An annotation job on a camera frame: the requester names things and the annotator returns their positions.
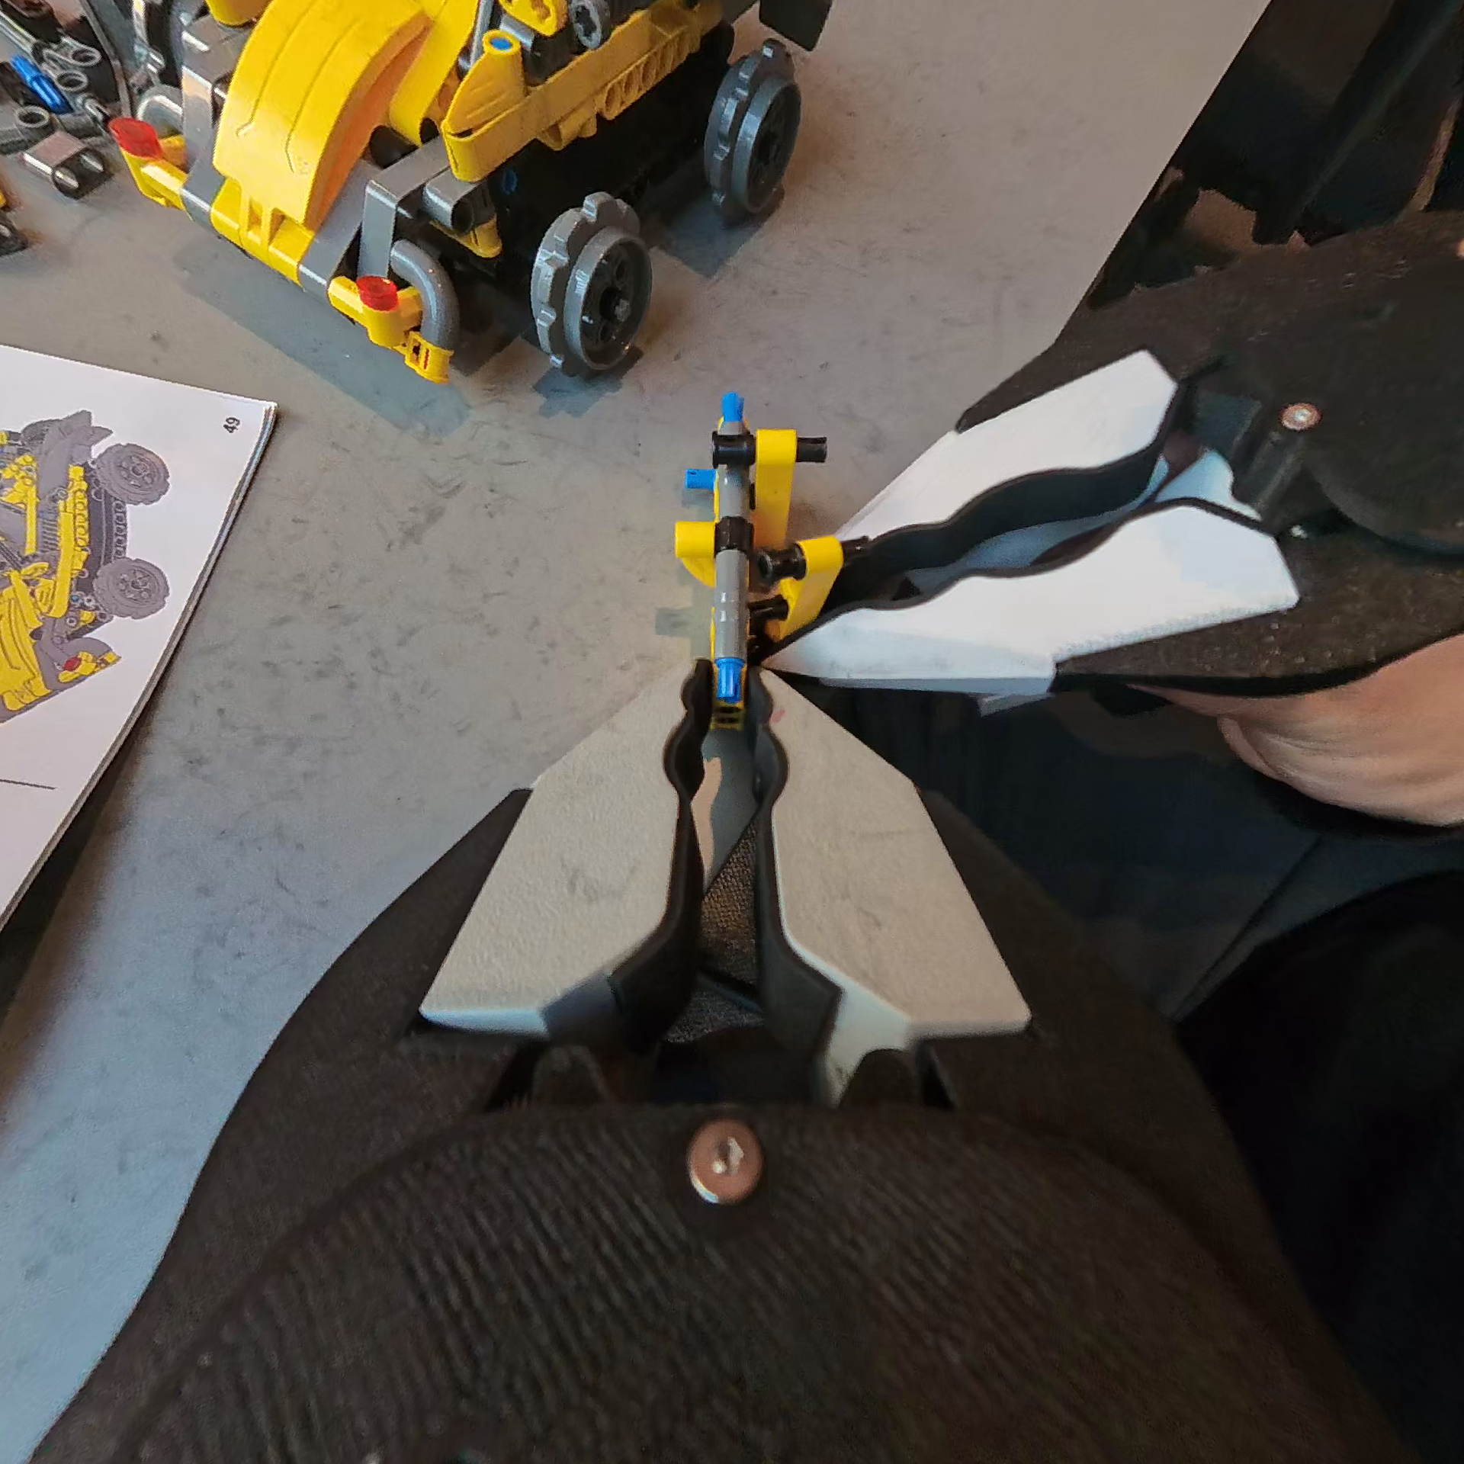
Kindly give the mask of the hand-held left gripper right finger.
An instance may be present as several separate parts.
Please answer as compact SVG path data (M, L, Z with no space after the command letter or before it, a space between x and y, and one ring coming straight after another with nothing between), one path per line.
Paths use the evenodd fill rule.
M917 787L768 672L755 729L758 1000L838 1106L873 1054L1014 1036L1019 993Z

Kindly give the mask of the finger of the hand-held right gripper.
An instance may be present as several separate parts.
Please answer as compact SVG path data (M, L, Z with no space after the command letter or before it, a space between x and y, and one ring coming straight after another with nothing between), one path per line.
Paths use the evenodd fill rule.
M931 597L824 616L763 668L836 688L1039 696L1073 656L1291 611L1298 600L1270 534L1180 501L1056 567L969 574Z
M840 527L840 539L943 524L1018 478L1117 464L1150 449L1178 393L1154 355L1134 353L972 428L948 431L854 513ZM1138 487L1119 489L1112 508L1100 506L1094 489L1075 491L1068 503L1049 508L1035 506L1030 496L1012 498L1016 527L983 529L964 559L944 557L938 567L1026 569L1054 545L1122 517L1164 475L1155 466L1141 470Z

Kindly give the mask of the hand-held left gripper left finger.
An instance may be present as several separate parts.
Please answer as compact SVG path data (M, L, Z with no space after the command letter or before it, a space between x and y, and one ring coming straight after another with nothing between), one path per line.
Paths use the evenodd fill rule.
M690 1001L702 853L704 667L671 672L530 790L420 1017L643 1048Z

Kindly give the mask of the yellow panel with grey axle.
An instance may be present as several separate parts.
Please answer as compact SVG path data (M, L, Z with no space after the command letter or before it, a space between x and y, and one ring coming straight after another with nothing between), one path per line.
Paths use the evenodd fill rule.
M725 393L711 435L709 466L687 470L683 492L707 496L713 520L680 524L674 553L711 590L709 663L711 726L742 728L751 635L751 573L755 552L756 437L744 423L744 398Z

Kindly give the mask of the grey desk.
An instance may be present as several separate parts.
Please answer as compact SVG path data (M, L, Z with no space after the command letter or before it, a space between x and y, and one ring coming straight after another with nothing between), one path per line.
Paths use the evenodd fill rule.
M725 391L826 435L838 527L1044 351L1265 4L835 4L781 207L646 231L639 356L516 337L416 381L117 179L31 238L3 342L280 407L3 1027L3 1461L151 1278L310 986L706 632L671 555Z

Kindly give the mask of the person's right hand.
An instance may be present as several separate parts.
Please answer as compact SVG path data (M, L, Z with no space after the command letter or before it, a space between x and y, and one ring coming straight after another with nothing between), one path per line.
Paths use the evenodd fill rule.
M1223 701L1222 736L1253 771L1352 813L1453 829L1462 822L1462 640L1354 684Z

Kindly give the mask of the black swivel chair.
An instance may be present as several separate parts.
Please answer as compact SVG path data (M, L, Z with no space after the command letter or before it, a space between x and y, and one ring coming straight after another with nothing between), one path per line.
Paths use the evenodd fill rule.
M1087 290L1183 281L1237 247L1185 241L1204 194L1253 247L1305 247L1462 205L1462 4L1272 3Z

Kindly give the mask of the brick instruction booklet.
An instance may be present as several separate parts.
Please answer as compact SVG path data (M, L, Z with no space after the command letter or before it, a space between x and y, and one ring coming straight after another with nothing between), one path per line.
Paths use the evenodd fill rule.
M167 670L277 412L3 348L5 923Z

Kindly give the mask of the yellow grey brick vehicle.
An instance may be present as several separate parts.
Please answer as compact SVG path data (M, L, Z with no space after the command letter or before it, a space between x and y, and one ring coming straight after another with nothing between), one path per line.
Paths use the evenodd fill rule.
M463 295L568 377L619 370L653 292L638 208L699 163L739 226L781 196L791 48L828 3L136 4L174 86L108 130L143 198L448 383Z

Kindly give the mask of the pile of loose brick pieces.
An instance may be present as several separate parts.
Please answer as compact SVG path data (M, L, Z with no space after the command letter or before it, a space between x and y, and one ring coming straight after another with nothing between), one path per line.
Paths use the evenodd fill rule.
M24 254L36 226L19 189L77 208L117 166L108 128L131 104L115 4L2 4L2 252Z

